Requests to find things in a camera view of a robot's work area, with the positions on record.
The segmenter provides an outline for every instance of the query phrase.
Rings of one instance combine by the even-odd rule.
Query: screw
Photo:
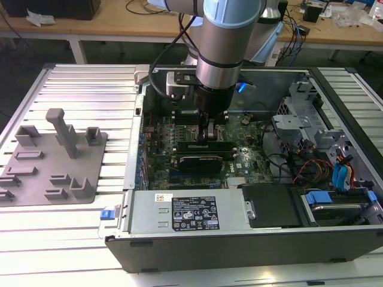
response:
[[[247,217],[249,217],[250,220],[254,220],[256,218],[256,214],[252,210],[247,211]]]

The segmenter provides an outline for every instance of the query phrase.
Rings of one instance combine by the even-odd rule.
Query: blue latch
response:
[[[369,196],[369,199],[371,200],[372,203],[378,200],[378,198],[376,197],[375,193],[372,190],[369,190],[367,192],[367,195]]]
[[[309,205],[312,204],[323,204],[323,203],[331,203],[333,200],[330,197],[328,191],[310,191],[306,194],[306,199]]]
[[[114,220],[114,214],[115,214],[114,210],[102,210],[101,215],[100,215],[100,219],[101,220]]]
[[[348,169],[346,166],[336,163],[333,171],[333,185],[340,189],[343,193],[347,192],[345,188],[345,181],[347,177]]]

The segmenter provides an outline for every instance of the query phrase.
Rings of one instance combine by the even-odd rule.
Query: gray plastic block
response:
[[[69,185],[69,184],[71,184],[71,178],[67,173],[62,174],[62,175],[51,175],[49,181],[53,185]]]
[[[98,127],[88,127],[85,132],[85,137],[89,146],[102,144],[102,136]]]
[[[76,159],[68,157],[66,149],[58,144],[56,134],[41,134],[40,137],[33,138],[38,150],[44,154],[43,158],[16,159],[17,155],[36,151],[36,149],[23,147],[19,144],[4,169],[3,177],[0,177],[0,187],[9,190],[15,195],[15,198],[13,201],[0,201],[0,207],[93,202],[108,135],[101,133],[101,136],[101,145],[89,146],[85,133],[78,133],[75,139],[78,150]],[[36,167],[37,173],[34,175],[17,175],[17,177],[6,173],[9,168],[11,171],[15,171],[15,168],[17,170],[25,167]],[[79,188],[79,190],[75,189],[74,192],[71,191],[69,186],[72,178],[76,178],[78,181],[87,178],[91,189],[82,190]],[[47,190],[61,188],[68,195],[66,199],[58,196],[49,196],[50,199],[48,199],[45,196]]]
[[[53,190],[46,190],[44,194],[48,200],[67,199],[68,193],[63,188],[56,188]]]
[[[38,160],[44,157],[44,153],[42,151],[26,151],[26,152],[18,152],[14,158],[16,160]]]
[[[40,137],[35,126],[21,126],[17,130],[15,137],[21,146],[36,146],[33,138]]]
[[[75,131],[73,125],[67,124],[66,127],[68,128],[69,136],[75,142],[75,144],[77,144],[77,134],[76,134],[76,131]],[[63,145],[61,143],[60,137],[58,135],[56,135],[56,139],[57,139],[57,142],[59,143],[59,145]]]
[[[73,137],[73,133],[69,132],[64,122],[64,115],[63,109],[49,109],[45,118],[54,126],[54,129],[57,131],[57,136],[59,137],[59,142],[64,146],[69,157],[76,158],[76,138]]]
[[[8,175],[35,175],[37,173],[37,168],[34,166],[31,167],[9,167],[6,174]]]
[[[72,178],[71,185],[69,186],[69,190],[72,191],[74,197],[76,199],[84,199],[90,197],[96,188],[93,188],[89,180],[84,178],[83,184],[78,184],[75,178]]]
[[[14,198],[14,195],[9,190],[0,189],[0,201],[12,202],[13,198]]]
[[[21,180],[16,175],[0,176],[0,187],[18,187]]]

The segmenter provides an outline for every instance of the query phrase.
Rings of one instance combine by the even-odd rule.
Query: sticker on motherboard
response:
[[[174,231],[220,229],[215,196],[173,197],[172,228]]]
[[[156,193],[154,201],[172,201],[173,194],[172,193]]]

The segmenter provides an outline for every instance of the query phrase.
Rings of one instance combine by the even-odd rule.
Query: computer case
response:
[[[101,0],[0,0],[10,17],[25,17],[27,9],[33,13],[55,18],[91,20]]]

